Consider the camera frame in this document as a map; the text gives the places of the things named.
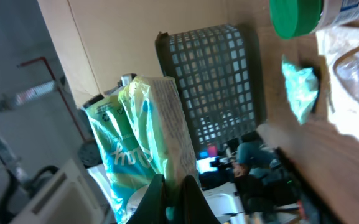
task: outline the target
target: gray mesh basket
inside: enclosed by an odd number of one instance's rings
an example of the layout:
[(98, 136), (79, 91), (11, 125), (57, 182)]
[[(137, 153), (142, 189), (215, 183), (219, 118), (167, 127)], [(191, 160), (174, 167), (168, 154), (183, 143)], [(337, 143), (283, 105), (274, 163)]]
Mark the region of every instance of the gray mesh basket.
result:
[(195, 150), (218, 148), (256, 129), (245, 43), (231, 25), (160, 33), (156, 51), (174, 77)]

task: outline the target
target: bottle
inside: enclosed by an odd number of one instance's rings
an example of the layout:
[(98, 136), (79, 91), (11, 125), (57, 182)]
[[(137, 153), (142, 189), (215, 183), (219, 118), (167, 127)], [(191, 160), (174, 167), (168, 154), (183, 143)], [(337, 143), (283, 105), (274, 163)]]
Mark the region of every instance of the bottle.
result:
[(276, 33), (283, 39), (359, 19), (359, 0), (270, 0)]

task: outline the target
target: beige panel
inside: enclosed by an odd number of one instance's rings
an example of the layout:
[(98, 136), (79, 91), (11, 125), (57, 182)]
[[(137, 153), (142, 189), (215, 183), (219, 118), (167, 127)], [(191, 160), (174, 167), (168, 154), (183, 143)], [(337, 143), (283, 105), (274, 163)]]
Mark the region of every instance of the beige panel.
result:
[[(83, 98), (86, 97), (84, 94), (78, 95), (79, 93), (94, 93), (91, 90), (95, 90), (97, 86), (102, 92), (109, 90), (116, 86), (122, 74), (161, 76), (161, 68), (154, 48), (154, 41), (159, 31), (175, 34), (227, 23), (226, 0), (69, 0), (69, 2), (75, 24), (68, 16), (70, 8), (66, 1), (39, 0), (66, 76), (72, 76), (68, 80), (77, 105), (84, 102)], [(72, 30), (76, 25), (77, 33)], [(77, 43), (79, 40), (82, 41), (82, 46)], [(71, 42), (72, 46), (69, 48), (63, 44), (64, 42)], [(82, 53), (75, 58), (68, 58), (69, 52), (74, 51), (72, 47), (81, 48), (76, 50)], [(78, 57), (86, 59), (86, 56), (92, 70), (88, 68), (86, 72), (81, 73), (77, 72), (78, 69), (75, 69), (76, 72), (68, 70), (74, 65), (85, 63), (85, 60), (80, 62)], [(91, 81), (92, 71), (97, 86)]]

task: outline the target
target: wooden table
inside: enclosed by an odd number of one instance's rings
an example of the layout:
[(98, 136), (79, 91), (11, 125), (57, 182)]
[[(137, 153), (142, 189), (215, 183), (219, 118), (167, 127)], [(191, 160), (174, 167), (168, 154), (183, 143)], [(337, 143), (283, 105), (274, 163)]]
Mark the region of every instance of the wooden table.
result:
[[(282, 40), (269, 18), (267, 0), (228, 1), (231, 24), (256, 30), (263, 71), (267, 122), (258, 133), (270, 146), (280, 146), (300, 173), (344, 223), (359, 223), (359, 142), (339, 135), (327, 122), (328, 77), (319, 72), (315, 35)], [(281, 73), (281, 57), (316, 68), (320, 95), (309, 121), (300, 126), (291, 112)]]

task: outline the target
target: green lid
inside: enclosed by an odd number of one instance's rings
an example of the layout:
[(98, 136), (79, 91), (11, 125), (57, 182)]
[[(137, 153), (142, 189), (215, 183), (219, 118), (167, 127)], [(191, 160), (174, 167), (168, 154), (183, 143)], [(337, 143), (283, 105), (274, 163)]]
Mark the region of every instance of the green lid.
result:
[(315, 29), (323, 0), (270, 0), (274, 30), (283, 39), (308, 34)]

